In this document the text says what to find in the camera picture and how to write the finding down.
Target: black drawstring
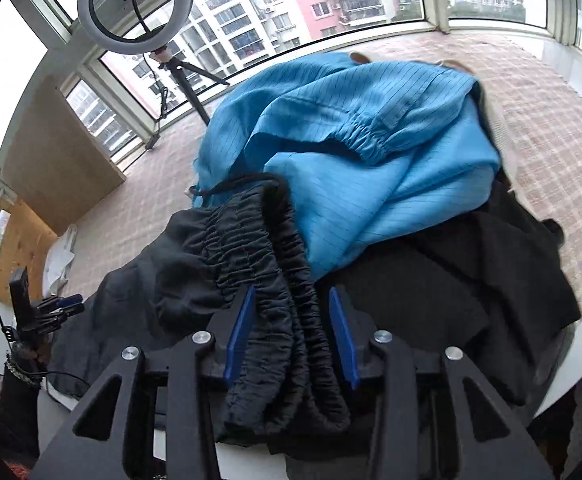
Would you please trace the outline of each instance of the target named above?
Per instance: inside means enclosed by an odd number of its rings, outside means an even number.
[[[251,182],[261,182],[263,180],[275,180],[281,188],[288,188],[288,184],[283,176],[275,173],[246,173],[239,176],[234,176],[232,178],[227,178],[221,181],[217,186],[212,189],[200,190],[196,186],[191,186],[188,191],[194,196],[201,196],[204,198],[202,200],[202,207],[206,206],[206,199],[212,195],[223,193],[225,191],[233,191],[244,184],[250,184]]]

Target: brown panel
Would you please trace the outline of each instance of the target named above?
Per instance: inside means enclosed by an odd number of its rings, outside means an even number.
[[[19,199],[8,212],[10,218],[0,245],[0,301],[11,304],[8,281],[16,267],[28,268],[29,296],[41,300],[46,254],[57,235]]]
[[[2,175],[59,235],[124,181],[51,77],[24,113]]]

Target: silver bolt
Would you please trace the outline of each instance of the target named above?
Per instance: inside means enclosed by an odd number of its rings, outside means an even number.
[[[140,355],[140,349],[137,346],[127,346],[122,350],[122,359],[127,361],[133,361],[138,355]]]
[[[204,343],[208,343],[211,340],[211,334],[208,333],[206,330],[202,330],[200,332],[196,332],[193,334],[193,342],[199,345],[203,345]]]
[[[464,357],[464,352],[462,352],[462,350],[457,346],[449,346],[449,348],[444,350],[444,354],[446,354],[446,357],[451,361],[459,361]]]
[[[388,332],[388,330],[378,330],[375,334],[373,334],[373,338],[378,342],[378,343],[390,343],[391,340],[393,339],[393,334],[391,332]]]

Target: ring light stand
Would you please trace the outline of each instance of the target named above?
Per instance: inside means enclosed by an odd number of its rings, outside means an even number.
[[[123,38],[121,36],[116,36],[107,30],[98,19],[93,0],[78,0],[78,16],[80,24],[86,34],[95,41],[95,43],[111,52],[125,54],[127,56],[151,52],[150,57],[160,63],[160,68],[166,68],[171,72],[173,79],[178,86],[180,86],[181,91],[184,93],[189,103],[191,103],[191,106],[197,111],[204,123],[208,125],[210,122],[209,116],[206,113],[206,110],[204,110],[202,103],[197,98],[193,87],[186,79],[186,75],[182,69],[198,73],[199,75],[203,75],[226,86],[228,86],[229,83],[202,68],[178,59],[166,46],[167,43],[182,29],[182,27],[184,27],[184,23],[193,7],[193,0],[173,0],[173,12],[170,20],[168,20],[166,25],[162,25],[155,30],[148,29],[140,15],[136,1],[132,1],[133,10],[145,30],[145,33],[138,38],[132,40],[129,38]],[[159,134],[149,141],[146,148],[152,148],[158,138]]]

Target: blue clothing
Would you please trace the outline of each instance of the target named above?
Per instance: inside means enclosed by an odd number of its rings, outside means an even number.
[[[500,158],[468,95],[475,82],[441,66],[357,64],[345,53],[275,65],[215,111],[198,188],[249,172],[286,177],[317,280],[370,244],[487,201]]]

